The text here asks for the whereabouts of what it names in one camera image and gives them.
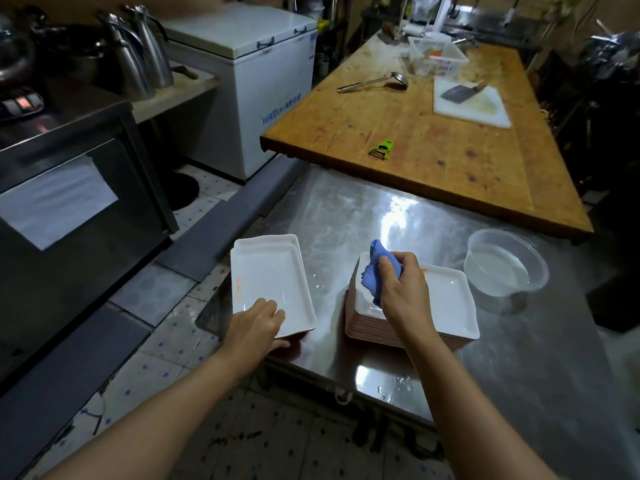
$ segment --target wooden tabletop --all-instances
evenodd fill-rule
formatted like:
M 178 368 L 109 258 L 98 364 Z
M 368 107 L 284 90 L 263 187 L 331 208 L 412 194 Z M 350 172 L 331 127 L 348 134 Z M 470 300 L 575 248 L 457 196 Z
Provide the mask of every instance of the wooden tabletop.
M 410 74 L 407 48 L 373 36 L 260 137 L 262 149 L 549 235 L 593 232 L 516 50 L 470 50 L 459 74 L 497 88 L 513 124 L 501 129 L 434 114 L 433 78 Z M 393 70 L 407 75 L 407 90 L 336 92 Z M 388 160 L 368 155 L 385 140 Z

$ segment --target white cutting board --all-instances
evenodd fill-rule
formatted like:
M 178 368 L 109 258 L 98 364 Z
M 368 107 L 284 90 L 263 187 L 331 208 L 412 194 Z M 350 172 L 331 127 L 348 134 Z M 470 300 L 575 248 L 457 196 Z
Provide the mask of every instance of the white cutting board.
M 511 128 L 511 120 L 496 88 L 487 86 L 480 94 L 456 104 L 440 97 L 444 91 L 460 84 L 472 88 L 475 84 L 436 77 L 433 83 L 433 112 L 460 120 L 475 121 L 498 128 Z

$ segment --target white basket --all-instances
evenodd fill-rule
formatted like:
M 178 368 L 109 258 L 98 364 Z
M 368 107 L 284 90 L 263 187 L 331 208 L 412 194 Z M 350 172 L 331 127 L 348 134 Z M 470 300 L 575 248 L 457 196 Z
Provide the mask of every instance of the white basket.
M 441 77 L 455 78 L 469 59 L 456 44 L 450 41 L 436 40 L 433 38 L 408 37 L 409 60 L 413 72 L 417 75 L 439 75 Z M 425 55 L 434 50 L 441 50 L 442 55 Z

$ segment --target steel countertop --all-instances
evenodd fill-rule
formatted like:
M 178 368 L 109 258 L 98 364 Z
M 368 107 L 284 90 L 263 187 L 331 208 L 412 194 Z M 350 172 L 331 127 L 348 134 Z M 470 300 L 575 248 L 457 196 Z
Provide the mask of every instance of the steel countertop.
M 344 334 L 344 297 L 358 256 L 379 238 L 421 263 L 462 269 L 467 239 L 501 228 L 546 259 L 547 286 L 491 298 L 472 290 L 480 339 L 456 352 L 503 416 L 556 473 L 637 478 L 638 439 L 560 239 L 311 167 L 268 215 L 265 234 L 297 234 L 317 327 L 275 359 L 433 424 L 417 373 L 400 349 Z

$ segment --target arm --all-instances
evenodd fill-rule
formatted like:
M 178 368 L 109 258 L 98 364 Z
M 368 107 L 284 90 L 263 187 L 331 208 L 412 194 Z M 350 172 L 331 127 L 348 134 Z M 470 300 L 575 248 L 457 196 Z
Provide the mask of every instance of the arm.
M 276 302 L 259 299 L 231 318 L 220 350 L 196 370 L 149 398 L 60 463 L 47 480 L 164 479 L 213 405 L 270 350 L 284 321 Z
M 381 304 L 411 358 L 442 439 L 461 479 L 556 479 L 557 476 L 505 421 L 444 344 L 431 318 L 429 288 L 412 253 L 378 262 Z

